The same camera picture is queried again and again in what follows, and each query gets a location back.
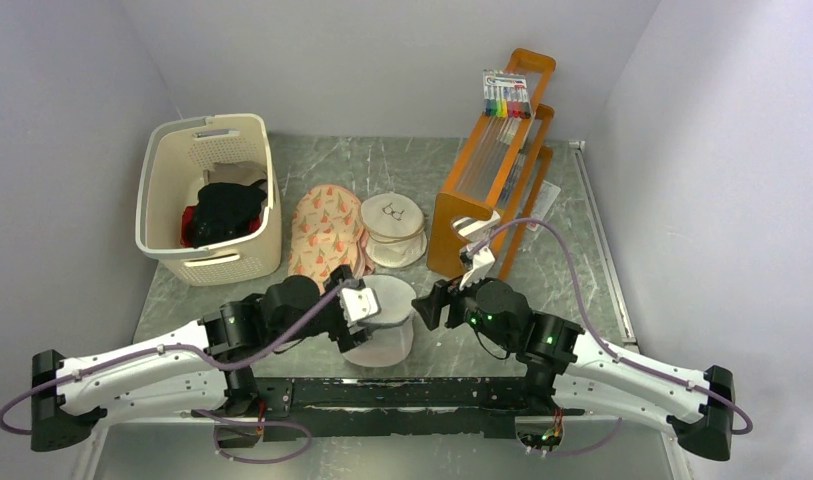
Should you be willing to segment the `orange wooden rack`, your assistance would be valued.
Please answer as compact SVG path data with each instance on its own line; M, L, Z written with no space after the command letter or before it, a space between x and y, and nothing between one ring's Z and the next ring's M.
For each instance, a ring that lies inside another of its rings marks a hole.
M531 214L553 151L545 140L555 116L543 96L556 70L554 58L518 48L505 68L524 75L532 107L529 119L481 115L437 194L426 265L451 278L463 273L459 250L464 239L452 229L462 217L487 220L493 211L507 223Z

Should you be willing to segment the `white mesh laundry bag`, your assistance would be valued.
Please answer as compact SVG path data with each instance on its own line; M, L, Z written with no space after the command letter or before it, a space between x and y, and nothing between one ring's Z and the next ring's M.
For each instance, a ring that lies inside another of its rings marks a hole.
M417 318L411 302L417 294L409 283L391 275L368 275L364 281L374 291L381 312L365 322L365 332L370 333L370 339L342 356L361 367L391 367L405 360L411 352L413 321Z

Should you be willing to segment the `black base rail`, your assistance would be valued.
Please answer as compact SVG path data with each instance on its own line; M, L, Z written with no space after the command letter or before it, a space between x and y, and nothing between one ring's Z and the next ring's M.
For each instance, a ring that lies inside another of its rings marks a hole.
M291 421L316 438L481 434L513 439L526 418L550 421L556 409L517 376L324 378L258 377L219 406L229 418L268 421L264 439L286 441Z

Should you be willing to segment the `coloured marker pen pack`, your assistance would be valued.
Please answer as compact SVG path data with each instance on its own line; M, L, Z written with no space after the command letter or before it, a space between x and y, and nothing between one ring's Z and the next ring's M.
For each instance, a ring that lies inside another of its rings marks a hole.
M484 70L483 114L495 118L529 119L532 107L524 75L502 70Z

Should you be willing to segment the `red garment in basket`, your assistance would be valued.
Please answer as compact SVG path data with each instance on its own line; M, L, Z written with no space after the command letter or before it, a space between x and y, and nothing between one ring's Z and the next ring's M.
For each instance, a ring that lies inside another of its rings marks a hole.
M209 233L205 224L195 221L196 206L187 206L181 217L179 244L185 248L199 248L221 243L255 233L262 225L260 217L251 218L246 224L231 227L226 231Z

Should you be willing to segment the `floral peach laundry bag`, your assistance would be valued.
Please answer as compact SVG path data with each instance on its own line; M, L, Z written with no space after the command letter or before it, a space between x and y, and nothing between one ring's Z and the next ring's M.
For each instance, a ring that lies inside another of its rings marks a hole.
M332 184L310 189L298 202L291 223L288 273L312 279L320 290L331 272L346 265L355 278L374 272L365 251L369 234L359 219L361 201Z

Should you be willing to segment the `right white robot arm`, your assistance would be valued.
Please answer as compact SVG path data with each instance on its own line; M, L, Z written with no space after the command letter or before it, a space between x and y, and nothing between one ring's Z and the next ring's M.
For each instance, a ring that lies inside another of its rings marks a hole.
M428 329L466 325L523 364L521 398L532 413L588 410L670 433L707 460L731 457L734 381L723 367L677 367L596 339L576 322L532 309L499 279L468 287L440 280L412 305Z

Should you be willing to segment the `cream plastic laundry basket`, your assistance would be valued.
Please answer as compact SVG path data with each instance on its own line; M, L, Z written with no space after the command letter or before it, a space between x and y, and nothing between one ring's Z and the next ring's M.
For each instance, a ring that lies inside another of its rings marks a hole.
M144 157L135 240L192 286L263 277L280 264L280 194L263 119L252 113L157 127Z

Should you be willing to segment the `white paper leaflet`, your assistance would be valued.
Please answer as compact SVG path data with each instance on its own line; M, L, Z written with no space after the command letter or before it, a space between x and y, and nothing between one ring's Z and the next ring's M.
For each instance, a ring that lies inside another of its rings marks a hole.
M549 213L561 193L561 188L549 181L543 181L539 189L530 217L546 221Z

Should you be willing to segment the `cream glasses-print laundry bag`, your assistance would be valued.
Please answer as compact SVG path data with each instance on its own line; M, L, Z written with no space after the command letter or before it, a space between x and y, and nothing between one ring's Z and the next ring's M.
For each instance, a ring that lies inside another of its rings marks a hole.
M385 268L403 268L419 260L427 249L425 216L409 197L389 192L360 205L360 220L369 237L365 252Z

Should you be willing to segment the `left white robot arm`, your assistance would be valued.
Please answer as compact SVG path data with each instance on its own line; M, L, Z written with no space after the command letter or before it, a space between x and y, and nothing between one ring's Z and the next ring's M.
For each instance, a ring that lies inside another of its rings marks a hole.
M70 358L41 352L32 359L31 448L68 448L97 427L174 411L246 415L259 400L253 363L318 335L349 351L367 341L364 323L380 312L376 292L342 266L323 287L289 276L128 347Z

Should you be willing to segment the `black garment in basket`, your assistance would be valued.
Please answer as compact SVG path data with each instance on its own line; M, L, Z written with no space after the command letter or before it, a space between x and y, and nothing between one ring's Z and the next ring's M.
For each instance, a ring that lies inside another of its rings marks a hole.
M251 218L260 217L268 194L263 186L265 179L250 185L217 182L205 185L198 191L195 221L205 224L209 233L228 230L246 224Z

